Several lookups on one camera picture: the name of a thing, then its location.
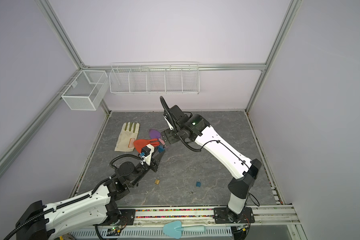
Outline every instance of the robotic arm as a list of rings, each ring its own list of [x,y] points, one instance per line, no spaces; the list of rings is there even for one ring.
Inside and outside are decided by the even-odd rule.
[[[261,162],[236,151],[199,114],[188,116],[177,105],[168,108],[163,97],[164,118],[169,128],[163,131],[166,145],[181,141],[188,149],[200,152],[203,148],[215,156],[233,176],[228,188],[231,192],[226,208],[215,208],[216,223],[247,223],[244,219],[246,198],[257,178]],[[195,149],[185,139],[196,142],[201,147]],[[138,186],[139,181],[149,171],[158,170],[165,151],[158,153],[157,147],[148,144],[139,156],[123,154],[110,162],[115,174],[99,182],[87,193],[56,203],[43,205],[41,201],[31,204],[16,224],[16,228],[5,238],[16,234],[17,240],[52,240],[65,233],[89,225],[128,225],[133,220],[123,217],[125,210],[117,208],[116,201],[129,193],[129,188]],[[113,163],[123,157],[133,157],[140,161],[136,166],[124,162],[117,168]]]

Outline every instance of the white wall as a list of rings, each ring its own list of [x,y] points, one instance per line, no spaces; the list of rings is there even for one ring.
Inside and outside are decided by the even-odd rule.
[[[51,0],[86,65],[264,63],[290,0]]]
[[[0,1],[0,155],[75,70],[33,0]],[[0,239],[29,204],[68,197],[103,120],[59,104],[0,179]]]
[[[308,239],[360,239],[360,1],[303,2],[250,116]]]
[[[168,106],[183,110],[245,109],[259,79],[259,70],[200,71],[199,94],[163,95]],[[114,95],[108,92],[105,101],[112,111],[162,111],[160,94]]]

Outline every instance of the marble pattern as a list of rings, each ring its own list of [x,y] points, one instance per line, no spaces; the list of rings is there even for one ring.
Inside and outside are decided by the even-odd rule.
[[[250,159],[260,159],[245,113],[240,111],[194,112],[202,115],[231,146]],[[114,173],[109,162],[123,152],[114,148],[124,122],[139,122],[139,139],[149,139],[149,129],[163,131],[168,128],[161,112],[112,113],[103,136],[94,153],[88,170],[82,180],[79,193],[93,189],[102,179]],[[137,164],[136,159],[121,159],[115,163],[120,166],[125,161]],[[159,177],[160,183],[154,184]],[[201,180],[201,187],[196,181]],[[149,171],[139,182],[130,188],[130,194],[117,201],[120,207],[141,205],[226,205],[230,198],[227,188],[232,179],[229,171],[207,150],[192,152],[181,142],[166,148],[158,171]],[[264,168],[250,191],[260,204],[276,204]]]

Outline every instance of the toy shovel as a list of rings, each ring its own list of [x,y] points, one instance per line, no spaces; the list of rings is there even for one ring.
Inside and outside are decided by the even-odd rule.
[[[205,227],[203,225],[191,226],[191,227],[182,227],[181,221],[177,220],[170,222],[164,225],[163,232],[169,237],[176,239],[181,238],[182,231],[187,232],[205,232]]]

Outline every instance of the white mesh basket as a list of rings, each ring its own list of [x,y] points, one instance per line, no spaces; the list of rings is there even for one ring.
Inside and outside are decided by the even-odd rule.
[[[199,93],[197,66],[182,68],[112,68],[110,92],[114,94]]]
[[[96,110],[109,85],[105,71],[82,70],[61,97],[72,110]]]

